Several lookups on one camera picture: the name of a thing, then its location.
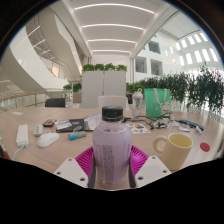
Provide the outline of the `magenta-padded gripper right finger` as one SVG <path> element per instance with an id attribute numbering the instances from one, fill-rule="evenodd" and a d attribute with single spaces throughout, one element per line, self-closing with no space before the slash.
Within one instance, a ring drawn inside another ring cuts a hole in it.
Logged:
<path id="1" fill-rule="evenodd" d="M 128 174 L 130 187 L 140 188 L 170 175 L 171 172 L 156 155 L 148 156 L 139 148 L 133 146 Z"/>

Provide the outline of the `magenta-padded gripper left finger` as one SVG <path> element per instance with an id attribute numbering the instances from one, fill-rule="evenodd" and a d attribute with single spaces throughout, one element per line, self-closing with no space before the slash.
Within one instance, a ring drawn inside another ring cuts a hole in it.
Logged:
<path id="1" fill-rule="evenodd" d="M 67 158 L 54 174 L 81 187 L 93 188 L 96 178 L 93 148 L 86 149 L 76 158 Z"/>

